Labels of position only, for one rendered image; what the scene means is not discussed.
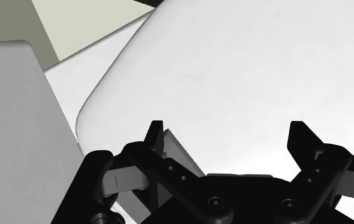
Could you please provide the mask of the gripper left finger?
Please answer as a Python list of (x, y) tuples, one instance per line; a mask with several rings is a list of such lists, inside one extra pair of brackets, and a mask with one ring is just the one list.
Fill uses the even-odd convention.
[(114, 164), (136, 168), (149, 182), (150, 215), (142, 224), (231, 224), (234, 205), (172, 158), (162, 158), (163, 122), (154, 120), (143, 141), (128, 143), (119, 155), (90, 152), (83, 159), (51, 224), (126, 224), (112, 212), (120, 189), (105, 194), (104, 177)]

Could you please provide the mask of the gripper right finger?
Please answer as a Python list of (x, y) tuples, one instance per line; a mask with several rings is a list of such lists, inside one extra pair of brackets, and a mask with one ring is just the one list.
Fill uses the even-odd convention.
[(341, 197), (354, 199), (354, 155), (324, 143), (302, 121), (290, 123), (287, 149), (300, 172), (280, 199), (275, 224), (354, 224), (336, 210)]

